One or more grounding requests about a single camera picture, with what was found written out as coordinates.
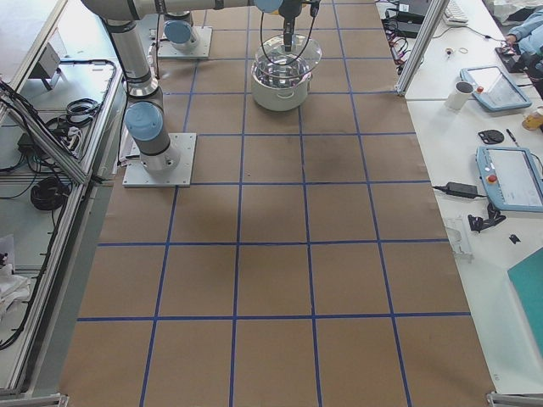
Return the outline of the person blue sleeve arm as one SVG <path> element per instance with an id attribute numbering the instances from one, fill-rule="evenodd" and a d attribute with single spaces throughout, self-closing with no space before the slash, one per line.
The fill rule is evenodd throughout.
<path id="1" fill-rule="evenodd" d="M 513 27 L 505 36 L 506 43 L 516 44 L 520 53 L 542 53 L 542 10 L 533 12 L 521 25 Z"/>

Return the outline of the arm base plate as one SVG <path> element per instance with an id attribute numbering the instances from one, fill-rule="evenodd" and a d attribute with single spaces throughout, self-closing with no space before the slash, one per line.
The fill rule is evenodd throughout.
<path id="1" fill-rule="evenodd" d="M 126 165 L 124 187 L 189 187 L 197 143 L 195 133 L 170 133 L 170 146 L 160 155 L 140 155 Z"/>
<path id="2" fill-rule="evenodd" d="M 207 59 L 212 37 L 210 26 L 191 26 L 169 21 L 160 38 L 160 59 Z"/>

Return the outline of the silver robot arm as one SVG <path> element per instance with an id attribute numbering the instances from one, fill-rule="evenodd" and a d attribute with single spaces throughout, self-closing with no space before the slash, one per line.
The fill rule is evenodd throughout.
<path id="1" fill-rule="evenodd" d="M 165 128 L 162 90 L 136 33 L 137 22 L 148 14 L 256 6 L 263 13 L 277 12 L 283 17 L 283 43 L 291 47 L 295 20 L 303 8 L 301 1 L 85 1 L 83 5 L 103 21 L 119 59 L 130 104 L 125 126 L 149 172 L 174 169 L 181 151 L 173 146 Z"/>
<path id="2" fill-rule="evenodd" d="M 165 14 L 163 32 L 171 45 L 183 52 L 195 48 L 199 40 L 193 29 L 193 16 L 190 11 Z"/>

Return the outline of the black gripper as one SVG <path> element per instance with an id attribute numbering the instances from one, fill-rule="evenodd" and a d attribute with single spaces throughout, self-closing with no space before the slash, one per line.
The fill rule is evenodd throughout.
<path id="1" fill-rule="evenodd" d="M 278 13 L 283 17 L 283 45 L 286 52 L 292 51 L 294 20 L 302 11 L 302 0 L 282 0 Z"/>

